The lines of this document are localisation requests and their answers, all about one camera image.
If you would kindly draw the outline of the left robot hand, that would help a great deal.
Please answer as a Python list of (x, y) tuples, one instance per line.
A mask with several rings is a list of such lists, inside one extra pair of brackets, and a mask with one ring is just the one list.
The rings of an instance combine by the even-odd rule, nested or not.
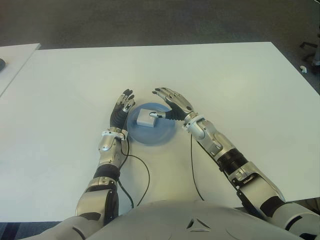
[(117, 99), (110, 116), (110, 127), (127, 130), (128, 114), (135, 105), (133, 90), (126, 89)]

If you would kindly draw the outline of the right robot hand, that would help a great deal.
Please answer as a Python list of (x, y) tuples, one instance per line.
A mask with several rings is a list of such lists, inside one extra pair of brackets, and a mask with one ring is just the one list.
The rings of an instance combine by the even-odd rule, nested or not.
[(152, 93), (163, 99), (171, 107), (171, 110), (166, 112), (151, 112), (149, 115), (153, 118), (183, 121), (187, 115), (194, 111), (191, 103), (183, 95), (172, 89), (160, 87)]

